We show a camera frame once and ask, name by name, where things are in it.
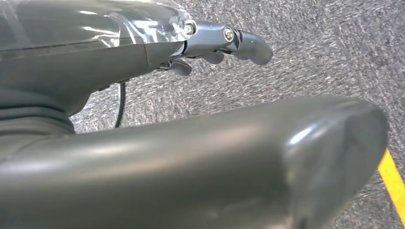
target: metal screw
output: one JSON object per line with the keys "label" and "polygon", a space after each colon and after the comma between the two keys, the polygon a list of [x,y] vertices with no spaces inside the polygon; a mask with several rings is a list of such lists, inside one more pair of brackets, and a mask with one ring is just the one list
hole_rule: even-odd
{"label": "metal screw", "polygon": [[187,35],[193,35],[194,34],[194,28],[190,24],[186,24],[184,30],[186,31]]}
{"label": "metal screw", "polygon": [[234,40],[234,30],[231,27],[227,26],[224,28],[224,37],[227,42]]}

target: robotic hand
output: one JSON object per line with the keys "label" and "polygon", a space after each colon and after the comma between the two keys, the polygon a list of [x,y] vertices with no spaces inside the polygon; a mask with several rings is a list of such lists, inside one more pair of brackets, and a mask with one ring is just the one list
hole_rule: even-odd
{"label": "robotic hand", "polygon": [[[268,64],[273,57],[272,50],[261,37],[227,24],[197,21],[191,22],[188,28],[193,35],[185,42],[179,57],[203,58],[209,63],[219,64],[224,60],[224,54],[230,54],[258,65]],[[178,75],[187,76],[192,67],[185,61],[174,59],[163,63],[157,70],[173,70]]]}

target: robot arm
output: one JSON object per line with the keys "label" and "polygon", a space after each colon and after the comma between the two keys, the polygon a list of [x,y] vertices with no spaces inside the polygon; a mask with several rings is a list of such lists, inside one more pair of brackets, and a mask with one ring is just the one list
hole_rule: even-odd
{"label": "robot arm", "polygon": [[316,96],[83,135],[2,136],[1,224],[320,229],[374,173],[387,130],[367,102]]}
{"label": "robot arm", "polygon": [[272,51],[169,0],[0,8],[2,228],[319,229],[387,146],[381,109],[334,96],[76,135],[68,117],[108,85],[188,75],[181,58],[267,64]]}

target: plastic wrap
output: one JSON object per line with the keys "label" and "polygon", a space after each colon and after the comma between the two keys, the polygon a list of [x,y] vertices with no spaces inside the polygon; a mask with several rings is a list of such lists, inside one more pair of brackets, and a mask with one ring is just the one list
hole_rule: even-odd
{"label": "plastic wrap", "polygon": [[48,55],[182,42],[190,21],[172,0],[0,0],[0,60],[16,57],[13,51]]}

